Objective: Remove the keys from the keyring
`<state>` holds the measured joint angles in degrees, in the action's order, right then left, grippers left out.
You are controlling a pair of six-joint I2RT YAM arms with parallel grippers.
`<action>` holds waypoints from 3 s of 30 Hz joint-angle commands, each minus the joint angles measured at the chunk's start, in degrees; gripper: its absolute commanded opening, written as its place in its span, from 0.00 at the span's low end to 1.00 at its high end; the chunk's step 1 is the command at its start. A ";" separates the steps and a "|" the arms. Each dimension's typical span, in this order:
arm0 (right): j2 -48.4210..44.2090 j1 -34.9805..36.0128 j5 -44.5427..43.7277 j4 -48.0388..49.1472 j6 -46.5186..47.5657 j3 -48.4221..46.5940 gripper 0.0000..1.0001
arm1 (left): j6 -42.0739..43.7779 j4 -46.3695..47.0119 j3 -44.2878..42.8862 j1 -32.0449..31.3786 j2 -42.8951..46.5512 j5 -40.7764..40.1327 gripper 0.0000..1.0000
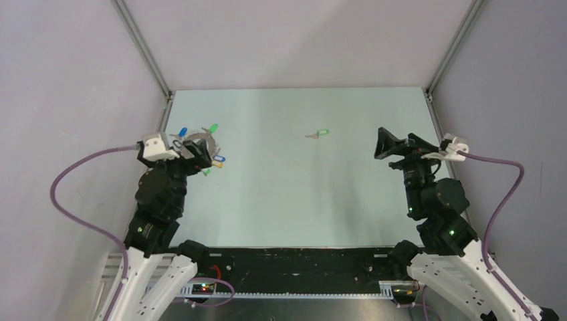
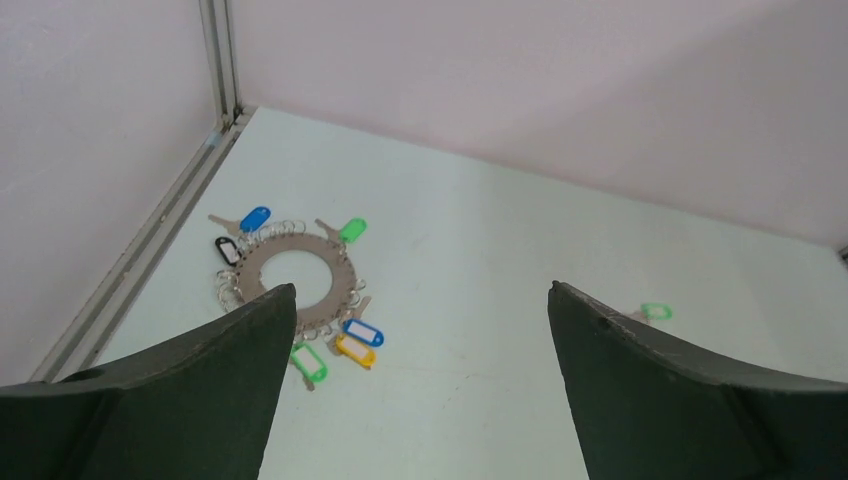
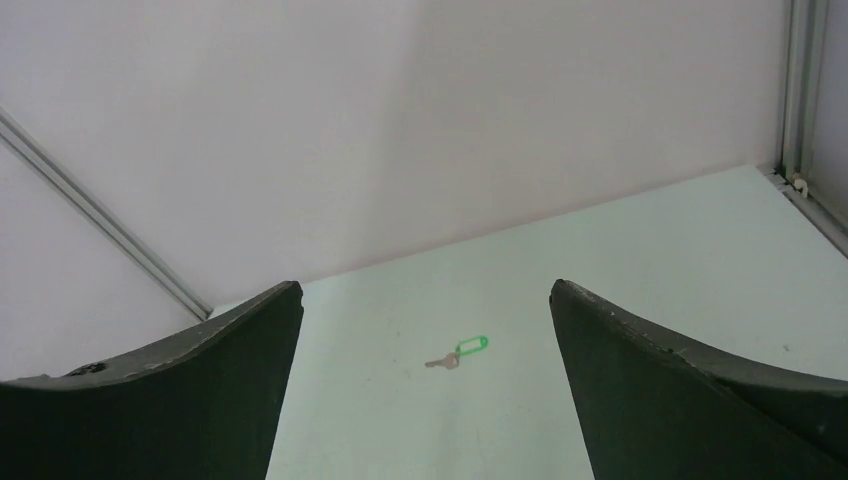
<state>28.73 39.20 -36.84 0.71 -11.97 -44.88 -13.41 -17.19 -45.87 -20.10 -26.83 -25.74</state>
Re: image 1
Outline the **keyring with tagged keys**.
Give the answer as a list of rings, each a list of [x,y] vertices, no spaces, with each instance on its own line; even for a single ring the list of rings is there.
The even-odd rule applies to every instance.
[[[219,154],[221,149],[213,137],[213,134],[217,131],[218,127],[219,125],[217,123],[212,124],[209,128],[202,128],[200,131],[188,130],[183,127],[178,134],[171,134],[171,137],[174,142],[179,142],[178,144],[174,143],[178,149],[181,148],[181,143],[186,145],[189,141],[197,143],[200,140],[203,140],[207,147],[207,152],[212,159],[212,166],[222,169],[226,158]]]

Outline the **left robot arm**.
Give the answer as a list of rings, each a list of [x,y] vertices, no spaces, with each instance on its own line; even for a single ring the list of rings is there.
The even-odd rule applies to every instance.
[[[151,138],[138,146],[137,159],[148,169],[138,181],[114,294],[104,302],[99,320],[158,320],[190,279],[204,278],[211,270],[204,245],[186,241],[170,247],[183,215],[188,177],[212,165],[207,141],[175,140],[169,146]]]

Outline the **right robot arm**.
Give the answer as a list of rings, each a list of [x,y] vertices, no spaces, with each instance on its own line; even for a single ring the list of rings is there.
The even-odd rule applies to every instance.
[[[397,155],[389,167],[404,177],[408,216],[417,222],[423,243],[399,242],[388,254],[388,270],[399,280],[410,277],[432,289],[470,320],[557,320],[551,308],[532,302],[489,255],[486,238],[465,220],[469,201],[457,179],[436,179],[442,162],[471,157],[468,143],[446,134],[435,146],[415,134],[397,138],[378,129],[374,157]]]

